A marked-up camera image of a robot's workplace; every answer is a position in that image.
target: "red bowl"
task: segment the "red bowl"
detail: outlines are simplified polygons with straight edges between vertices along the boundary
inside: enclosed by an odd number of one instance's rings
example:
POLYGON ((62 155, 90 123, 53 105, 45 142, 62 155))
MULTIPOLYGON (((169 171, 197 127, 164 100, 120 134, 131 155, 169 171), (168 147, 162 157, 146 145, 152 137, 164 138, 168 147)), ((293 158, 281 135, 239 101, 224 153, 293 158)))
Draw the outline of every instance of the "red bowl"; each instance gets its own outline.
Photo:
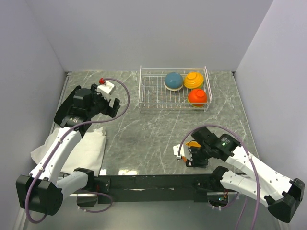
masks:
MULTIPOLYGON (((208 101, 207 94, 204 90, 201 89, 194 89, 188 95, 188 101, 190 103, 205 103, 208 101)), ((202 104, 193 104, 195 107, 203 107, 202 104)))

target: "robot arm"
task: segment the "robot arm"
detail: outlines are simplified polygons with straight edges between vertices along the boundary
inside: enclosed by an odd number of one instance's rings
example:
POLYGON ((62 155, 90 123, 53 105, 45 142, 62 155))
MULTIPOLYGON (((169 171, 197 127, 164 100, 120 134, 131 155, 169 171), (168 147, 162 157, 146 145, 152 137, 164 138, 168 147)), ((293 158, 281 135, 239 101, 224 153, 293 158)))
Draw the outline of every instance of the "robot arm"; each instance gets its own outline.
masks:
POLYGON ((300 179, 292 180, 281 175, 251 153, 247 156, 240 143, 228 134, 218 138, 207 128, 202 128, 191 136, 198 143, 198 147, 189 148, 184 145, 179 155, 180 145, 174 146, 174 155, 177 159, 183 158, 188 167, 206 167, 208 159, 214 157, 237 167, 247 177, 237 175, 222 166, 218 166, 213 171, 212 177, 223 188, 235 190, 256 199, 256 179, 250 163, 252 158, 259 176, 260 202, 277 219, 290 222, 303 199, 305 184, 300 179))
POLYGON ((29 199, 29 209, 47 215, 54 215, 59 210, 63 199, 79 189, 91 189, 94 186, 94 172, 77 168, 74 172, 59 180, 58 176, 69 154, 78 144, 90 125, 81 126, 70 132, 64 140, 63 134, 81 122, 90 121, 93 116, 102 113, 115 117, 119 109, 119 99, 113 107, 109 106, 110 95, 115 90, 114 84, 106 81, 101 85, 93 84, 91 89, 76 87, 57 111, 54 121, 61 126, 59 134, 41 162, 28 176, 20 175, 16 181, 17 194, 21 208, 25 208, 25 199, 29 186, 42 169, 42 165, 51 155, 58 142, 58 147, 36 181, 29 199))

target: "bowl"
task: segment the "bowl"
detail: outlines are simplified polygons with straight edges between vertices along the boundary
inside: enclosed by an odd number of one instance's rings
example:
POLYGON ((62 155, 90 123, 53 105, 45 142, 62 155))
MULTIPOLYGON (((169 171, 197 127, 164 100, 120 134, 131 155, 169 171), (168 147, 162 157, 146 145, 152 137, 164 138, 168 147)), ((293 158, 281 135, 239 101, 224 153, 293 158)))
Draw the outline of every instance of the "bowl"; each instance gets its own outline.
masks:
MULTIPOLYGON (((194 89, 188 95, 188 101, 190 103, 205 103, 208 102, 207 94, 204 90, 194 89)), ((193 104, 194 107, 203 107, 203 104, 193 104)))
POLYGON ((179 73, 168 73, 164 79, 164 86, 171 91, 180 90, 183 87, 183 78, 179 73))
POLYGON ((201 73, 190 72, 184 78, 184 86, 188 89, 201 89, 203 86, 204 77, 201 73))

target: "dish rack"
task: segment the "dish rack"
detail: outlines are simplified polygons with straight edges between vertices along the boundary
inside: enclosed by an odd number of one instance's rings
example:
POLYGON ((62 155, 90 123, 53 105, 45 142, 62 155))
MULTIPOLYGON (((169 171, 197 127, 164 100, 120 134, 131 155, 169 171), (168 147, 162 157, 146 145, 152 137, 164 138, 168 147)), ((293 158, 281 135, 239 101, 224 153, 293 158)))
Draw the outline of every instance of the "dish rack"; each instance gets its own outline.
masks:
POLYGON ((207 68, 142 68, 140 67, 139 108, 140 109, 197 109, 206 111, 212 101, 207 68), (168 73, 176 72, 183 78, 190 72, 199 72, 204 76, 203 90, 207 93, 206 103, 188 102, 188 94, 192 91, 183 86, 178 91, 170 91, 164 86, 164 79, 168 73))

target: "table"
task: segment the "table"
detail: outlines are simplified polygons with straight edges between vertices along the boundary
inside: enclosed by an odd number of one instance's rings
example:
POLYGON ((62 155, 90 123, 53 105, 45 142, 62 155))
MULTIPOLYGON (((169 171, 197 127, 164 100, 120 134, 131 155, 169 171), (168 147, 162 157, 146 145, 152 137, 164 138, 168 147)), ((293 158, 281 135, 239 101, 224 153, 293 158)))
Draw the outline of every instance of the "table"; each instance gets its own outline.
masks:
MULTIPOLYGON (((93 124, 89 128, 106 128, 106 148, 101 175, 158 175, 211 173, 218 165, 235 172, 239 170, 227 163, 209 159, 206 169, 188 168, 173 155, 173 146, 194 127, 205 123, 219 124, 235 131, 246 143, 249 151, 258 153, 249 129, 239 92, 230 71, 209 72, 213 100, 209 109, 197 110, 146 110, 138 108, 138 71, 81 71, 68 73, 67 84, 61 102, 77 86, 90 88, 100 78, 121 80, 130 92, 130 107, 123 117, 104 124, 93 124)), ((126 92, 116 83, 113 96, 121 101, 118 114, 127 104, 126 92)), ((108 119, 97 115, 93 120, 108 119)), ((218 137, 223 130, 210 128, 218 137)))

